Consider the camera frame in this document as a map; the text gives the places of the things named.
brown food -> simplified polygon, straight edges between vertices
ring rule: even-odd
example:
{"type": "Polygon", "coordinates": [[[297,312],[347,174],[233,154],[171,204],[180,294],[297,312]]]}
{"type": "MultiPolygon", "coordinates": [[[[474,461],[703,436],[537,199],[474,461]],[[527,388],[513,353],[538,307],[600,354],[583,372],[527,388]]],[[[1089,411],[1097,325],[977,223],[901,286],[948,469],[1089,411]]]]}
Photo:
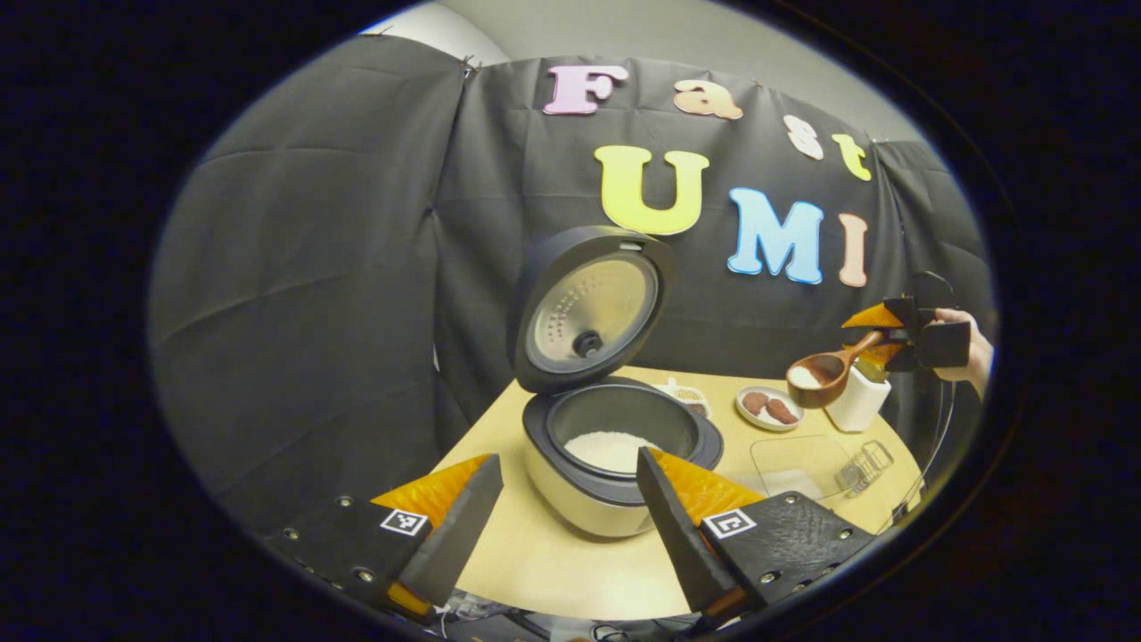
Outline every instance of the brown food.
{"type": "Polygon", "coordinates": [[[761,414],[761,408],[769,403],[769,396],[763,392],[751,392],[745,396],[745,399],[741,400],[741,405],[745,407],[753,416],[761,414]]]}
{"type": "Polygon", "coordinates": [[[788,425],[798,422],[796,416],[793,415],[792,412],[788,411],[788,407],[785,406],[779,399],[770,399],[764,407],[768,408],[769,415],[782,424],[788,425]]]}

orange soft finger pad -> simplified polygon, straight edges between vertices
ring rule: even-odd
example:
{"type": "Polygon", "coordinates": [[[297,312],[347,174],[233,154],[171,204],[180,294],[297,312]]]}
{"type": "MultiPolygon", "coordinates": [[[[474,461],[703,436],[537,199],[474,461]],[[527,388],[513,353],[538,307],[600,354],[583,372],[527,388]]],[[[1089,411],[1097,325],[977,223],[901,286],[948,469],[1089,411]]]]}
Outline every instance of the orange soft finger pad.
{"type": "Polygon", "coordinates": [[[884,303],[857,311],[845,320],[842,328],[903,328],[904,323],[884,303]]]}
{"type": "Polygon", "coordinates": [[[430,476],[411,481],[399,488],[389,490],[372,501],[373,504],[398,509],[410,513],[428,515],[432,529],[444,523],[444,517],[452,509],[455,498],[468,486],[471,476],[491,455],[472,457],[454,466],[437,471],[430,476]]]}
{"type": "Polygon", "coordinates": [[[681,502],[694,526],[711,515],[719,515],[764,499],[761,494],[680,457],[662,453],[656,448],[650,448],[649,452],[665,473],[665,478],[670,480],[670,486],[673,487],[678,501],[681,502]]]}
{"type": "MultiPolygon", "coordinates": [[[[851,350],[852,347],[845,346],[844,350],[851,350]]],[[[864,355],[859,356],[861,361],[866,361],[881,371],[888,366],[888,363],[899,355],[899,351],[904,350],[903,344],[888,344],[877,346],[875,348],[869,348],[864,351],[864,355]]]]}

measuring cup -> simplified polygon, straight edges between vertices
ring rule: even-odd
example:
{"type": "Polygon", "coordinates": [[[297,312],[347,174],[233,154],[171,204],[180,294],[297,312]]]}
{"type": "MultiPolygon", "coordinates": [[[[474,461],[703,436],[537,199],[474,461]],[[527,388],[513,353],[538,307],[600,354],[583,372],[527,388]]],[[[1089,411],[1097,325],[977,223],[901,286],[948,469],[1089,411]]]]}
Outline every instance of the measuring cup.
{"type": "Polygon", "coordinates": [[[788,384],[788,397],[792,398],[796,406],[808,409],[824,408],[836,399],[840,399],[840,396],[844,392],[844,388],[848,385],[848,372],[851,369],[852,363],[864,351],[877,346],[883,339],[883,333],[872,331],[849,350],[822,352],[796,361],[785,373],[785,382],[788,384]],[[802,389],[796,387],[788,377],[788,373],[793,368],[804,368],[816,374],[818,380],[824,380],[825,383],[818,389],[802,389]]]}

table surface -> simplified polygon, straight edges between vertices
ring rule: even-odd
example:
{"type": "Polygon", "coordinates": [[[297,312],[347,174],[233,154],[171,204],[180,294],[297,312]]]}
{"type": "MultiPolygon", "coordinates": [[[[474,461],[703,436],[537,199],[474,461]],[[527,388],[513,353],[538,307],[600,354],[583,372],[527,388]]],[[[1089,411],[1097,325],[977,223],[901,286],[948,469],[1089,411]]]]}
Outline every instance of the table surface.
{"type": "MultiPolygon", "coordinates": [[[[736,397],[742,388],[750,385],[787,390],[783,381],[629,366],[615,375],[655,385],[666,384],[673,377],[679,387],[699,390],[712,408],[710,420],[725,438],[725,454],[714,472],[762,495],[754,455],[793,444],[775,445],[774,440],[801,437],[812,437],[817,442],[820,437],[827,438],[845,457],[859,453],[869,440],[877,440],[893,457],[895,463],[863,493],[820,501],[864,530],[882,533],[890,525],[891,509],[915,491],[919,466],[896,432],[879,416],[866,432],[843,433],[824,411],[806,411],[803,421],[792,431],[770,432],[738,414],[736,397]]],[[[532,397],[511,382],[436,466],[440,470],[477,455],[497,453],[503,474],[503,491],[456,587],[519,609],[570,618],[636,620],[690,612],[656,530],[616,541],[594,537],[566,522],[539,495],[523,460],[527,441],[523,408],[532,397]]],[[[919,498],[915,491],[911,505],[917,504],[919,498]]]]}

rice cooker inner lid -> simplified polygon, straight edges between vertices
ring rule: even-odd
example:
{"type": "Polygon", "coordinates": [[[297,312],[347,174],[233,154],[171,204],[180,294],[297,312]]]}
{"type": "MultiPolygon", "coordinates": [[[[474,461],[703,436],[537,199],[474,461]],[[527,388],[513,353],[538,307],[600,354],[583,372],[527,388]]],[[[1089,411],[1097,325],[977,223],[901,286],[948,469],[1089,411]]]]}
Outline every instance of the rice cooker inner lid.
{"type": "Polygon", "coordinates": [[[520,385],[564,392],[622,367],[648,336],[671,270],[667,245],[617,227],[576,227],[536,246],[509,338],[520,385]]]}

